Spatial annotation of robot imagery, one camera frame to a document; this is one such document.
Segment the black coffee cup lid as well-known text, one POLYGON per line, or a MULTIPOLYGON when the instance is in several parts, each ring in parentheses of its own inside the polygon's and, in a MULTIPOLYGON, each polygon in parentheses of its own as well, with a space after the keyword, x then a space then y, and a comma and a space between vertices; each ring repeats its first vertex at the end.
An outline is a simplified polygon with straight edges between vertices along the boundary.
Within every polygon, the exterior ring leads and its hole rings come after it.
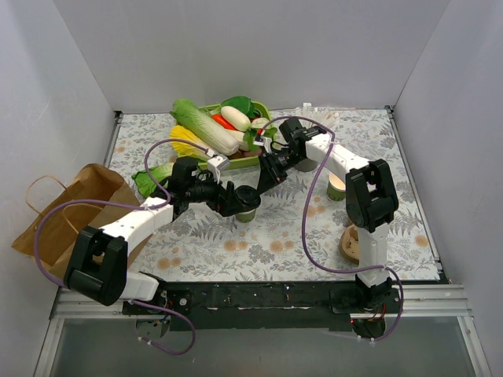
POLYGON ((256 189, 248 186, 241 185, 235 189, 236 201, 240 203, 242 212, 247 210, 256 209, 261 204, 261 198, 257 194, 256 189))

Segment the green paper coffee cup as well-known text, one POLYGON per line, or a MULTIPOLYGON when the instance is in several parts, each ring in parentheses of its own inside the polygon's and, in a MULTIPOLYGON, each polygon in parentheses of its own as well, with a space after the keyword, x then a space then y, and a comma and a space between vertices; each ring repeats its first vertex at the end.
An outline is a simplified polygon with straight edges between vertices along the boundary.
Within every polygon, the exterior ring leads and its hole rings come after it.
POLYGON ((237 221, 241 223, 249 223, 255 218, 256 209, 247 210, 245 212, 240 212, 235 214, 235 218, 237 221))

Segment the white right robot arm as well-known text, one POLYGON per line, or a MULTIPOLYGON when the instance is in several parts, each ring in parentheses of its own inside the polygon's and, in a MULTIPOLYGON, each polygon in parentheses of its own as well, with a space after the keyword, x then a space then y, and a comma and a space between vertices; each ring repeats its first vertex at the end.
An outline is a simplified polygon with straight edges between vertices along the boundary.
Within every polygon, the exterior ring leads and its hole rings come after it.
POLYGON ((335 141, 332 130, 313 121, 309 129, 301 126, 302 117, 279 117, 279 130, 286 146, 275 149, 264 144, 259 156, 260 194, 283 183, 287 172, 305 159, 316 163, 319 171, 328 169, 346 187, 347 216, 358 232, 359 262, 351 270, 355 276, 357 306, 373 312, 382 306, 391 293, 397 275, 387 266, 387 237, 389 225, 398 209, 398 197, 386 161, 370 161, 355 155, 335 141))

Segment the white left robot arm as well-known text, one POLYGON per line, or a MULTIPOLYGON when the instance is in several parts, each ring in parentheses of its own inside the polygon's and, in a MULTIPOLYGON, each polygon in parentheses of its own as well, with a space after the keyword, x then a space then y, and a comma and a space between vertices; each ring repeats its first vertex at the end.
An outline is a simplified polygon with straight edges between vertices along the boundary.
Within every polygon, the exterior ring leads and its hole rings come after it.
POLYGON ((151 314, 161 313, 167 295, 160 282, 144 273, 130 273, 128 258, 132 251, 157 229, 172 223, 188 209, 190 203, 215 204, 224 192, 220 176, 229 166, 225 156, 207 161, 209 177, 198 177, 197 161, 184 157, 173 166, 167 183, 173 188, 169 196, 152 194, 143 206, 99 229, 83 228, 76 239, 64 275, 65 286, 104 306, 123 300, 140 300, 151 314))

